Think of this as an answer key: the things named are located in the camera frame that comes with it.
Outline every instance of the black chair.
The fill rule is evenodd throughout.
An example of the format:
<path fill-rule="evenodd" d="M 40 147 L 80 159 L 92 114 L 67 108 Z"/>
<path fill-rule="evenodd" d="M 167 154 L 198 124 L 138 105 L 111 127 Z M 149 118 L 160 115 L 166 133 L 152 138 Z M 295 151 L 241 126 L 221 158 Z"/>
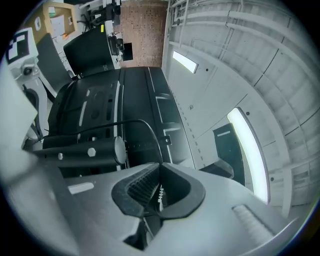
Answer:
<path fill-rule="evenodd" d="M 106 33 L 96 27 L 67 43 L 64 54 L 76 75 L 82 77 L 114 70 Z"/>
<path fill-rule="evenodd" d="M 103 25 L 106 21 L 113 21 L 116 16 L 119 16 L 121 14 L 120 5 L 116 5 L 115 1 L 112 1 L 112 3 L 107 4 L 104 8 L 88 11 L 88 17 L 82 14 L 81 16 L 84 20 L 78 20 L 77 23 L 85 24 L 84 32 L 92 30 L 95 27 Z"/>

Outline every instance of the cable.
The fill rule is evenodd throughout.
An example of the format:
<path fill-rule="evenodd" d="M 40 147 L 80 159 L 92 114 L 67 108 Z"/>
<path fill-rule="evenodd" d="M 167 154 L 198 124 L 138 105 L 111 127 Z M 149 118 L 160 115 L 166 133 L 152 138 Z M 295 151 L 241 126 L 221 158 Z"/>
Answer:
<path fill-rule="evenodd" d="M 95 127 L 92 127 L 92 128 L 84 129 L 84 130 L 81 130 L 81 131 L 78 131 L 78 132 L 73 132 L 73 133 L 46 135 L 46 136 L 43 137 L 43 139 L 50 138 L 50 137 L 55 137 L 55 136 L 73 136 L 73 135 L 78 135 L 80 133 L 88 132 L 88 131 L 99 129 L 99 128 L 117 126 L 117 125 L 124 125 L 124 124 L 127 124 L 127 123 L 143 123 L 148 127 L 148 129 L 149 129 L 149 131 L 150 131 L 150 133 L 152 135 L 152 138 L 154 140 L 155 150 L 157 151 L 158 162 L 160 164 L 162 164 L 164 162 L 164 160 L 163 160 L 163 157 L 162 157 L 162 154 L 161 154 L 160 144 L 159 144 L 159 141 L 157 139 L 157 136 L 156 136 L 154 130 L 150 127 L 150 125 L 146 121 L 144 121 L 142 119 L 130 119 L 130 120 L 124 120 L 124 121 L 120 121 L 120 122 L 113 122 L 113 123 L 103 124 L 103 125 L 95 126 Z"/>

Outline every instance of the ceiling light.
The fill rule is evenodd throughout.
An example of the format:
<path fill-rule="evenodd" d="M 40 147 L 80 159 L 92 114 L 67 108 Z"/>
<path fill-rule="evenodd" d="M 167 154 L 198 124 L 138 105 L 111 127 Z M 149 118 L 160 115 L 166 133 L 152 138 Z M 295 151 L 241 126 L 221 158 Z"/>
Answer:
<path fill-rule="evenodd" d="M 182 65 L 184 65 L 188 70 L 190 70 L 192 73 L 195 73 L 198 67 L 198 64 L 193 62 L 191 59 L 181 55 L 180 53 L 173 51 L 173 56 L 175 60 L 180 62 Z"/>
<path fill-rule="evenodd" d="M 262 148 L 249 120 L 243 111 L 236 107 L 228 115 L 235 133 L 240 141 L 247 159 L 253 183 L 253 192 L 256 197 L 270 202 L 269 175 L 265 164 Z"/>

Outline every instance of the black cylinder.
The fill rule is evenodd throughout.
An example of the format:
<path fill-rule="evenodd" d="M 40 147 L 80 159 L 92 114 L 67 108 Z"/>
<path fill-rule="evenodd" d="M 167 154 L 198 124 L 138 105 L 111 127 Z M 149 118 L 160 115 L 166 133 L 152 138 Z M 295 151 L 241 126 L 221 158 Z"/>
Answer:
<path fill-rule="evenodd" d="M 46 162 L 62 168 L 94 168 L 122 165 L 126 147 L 121 137 L 103 138 L 69 146 L 33 151 Z"/>

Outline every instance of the bolt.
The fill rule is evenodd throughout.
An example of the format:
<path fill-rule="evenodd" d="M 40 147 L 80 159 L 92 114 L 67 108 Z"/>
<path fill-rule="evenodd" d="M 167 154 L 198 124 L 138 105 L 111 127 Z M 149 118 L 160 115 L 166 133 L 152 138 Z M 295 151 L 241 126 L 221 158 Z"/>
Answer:
<path fill-rule="evenodd" d="M 96 156 L 96 150 L 93 147 L 90 147 L 88 149 L 88 156 L 89 157 L 95 157 Z"/>

